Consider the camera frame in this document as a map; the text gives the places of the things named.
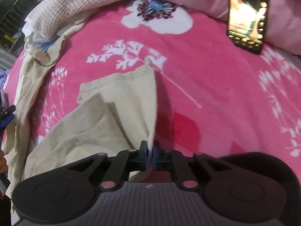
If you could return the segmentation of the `person's left hand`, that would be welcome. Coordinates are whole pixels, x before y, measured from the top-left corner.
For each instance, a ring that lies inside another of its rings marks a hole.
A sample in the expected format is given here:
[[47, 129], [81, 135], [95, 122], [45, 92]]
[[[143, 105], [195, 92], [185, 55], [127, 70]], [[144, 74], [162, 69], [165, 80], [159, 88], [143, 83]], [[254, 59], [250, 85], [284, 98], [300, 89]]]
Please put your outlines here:
[[6, 173], [8, 171], [7, 161], [5, 159], [4, 152], [0, 150], [0, 173]]

